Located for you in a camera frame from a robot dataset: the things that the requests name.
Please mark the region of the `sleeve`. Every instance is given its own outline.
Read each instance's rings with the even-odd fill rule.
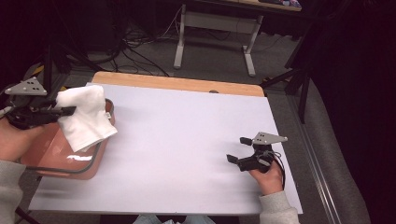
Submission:
[[[291,207],[285,191],[261,196],[262,212],[260,223],[295,224],[298,220],[297,209]]]
[[[0,223],[13,224],[15,209],[21,202],[22,190],[18,184],[26,166],[11,161],[0,161]]]

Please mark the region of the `white metal table frame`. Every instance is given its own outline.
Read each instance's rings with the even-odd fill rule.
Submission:
[[[251,49],[253,48],[254,41],[262,25],[262,16],[258,16],[257,20],[243,19],[236,17],[219,16],[214,14],[200,13],[188,11],[186,5],[182,6],[180,16],[180,32],[177,44],[177,51],[175,57],[174,67],[181,68],[181,60],[183,58],[184,49],[184,28],[186,26],[206,28],[213,30],[222,30],[229,32],[237,32],[242,34],[250,34],[250,41],[248,45],[243,46],[245,62],[247,64],[247,71],[251,77],[256,76],[253,61],[251,60]]]

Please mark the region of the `white board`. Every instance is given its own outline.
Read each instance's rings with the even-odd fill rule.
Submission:
[[[253,148],[257,132],[278,134],[265,97],[102,85],[118,133],[90,180],[43,177],[30,210],[106,214],[259,214],[260,189],[227,162]],[[301,214],[289,164],[286,193]]]

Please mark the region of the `person's left hand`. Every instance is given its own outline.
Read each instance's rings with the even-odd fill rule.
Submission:
[[[0,161],[16,161],[43,132],[42,126],[20,130],[9,124],[6,118],[0,119]]]

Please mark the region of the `table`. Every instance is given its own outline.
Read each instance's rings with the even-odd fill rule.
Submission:
[[[43,177],[30,210],[260,213],[257,183],[226,161],[227,153],[241,158],[252,155],[252,148],[239,144],[241,135],[277,134],[260,87],[106,72],[97,73],[92,82],[103,85],[113,101],[119,132],[109,139],[96,176],[90,180]],[[206,92],[212,90],[220,93]],[[269,117],[262,119],[263,114]],[[280,143],[273,148],[284,155]],[[289,180],[286,193],[302,213],[287,159],[282,158]]]
[[[299,7],[286,7],[276,4],[261,3],[258,0],[223,0],[219,2],[230,2],[241,5],[249,5],[254,7],[267,7],[286,11],[300,11]],[[249,34],[249,43],[243,46],[245,62],[247,65],[248,74],[251,77],[256,76],[256,71],[254,69],[253,61],[251,59],[250,52],[253,48],[254,42],[256,40],[257,34],[262,25],[262,15],[258,15],[256,20],[245,19],[245,18],[235,18],[228,16],[213,15],[209,13],[201,13],[188,11],[186,4],[182,5],[181,16],[180,16],[180,32],[179,39],[177,43],[177,52],[175,56],[174,67],[179,69],[181,67],[181,61],[183,58],[184,50],[184,29],[186,26],[206,28],[213,30],[237,32],[240,34]]]

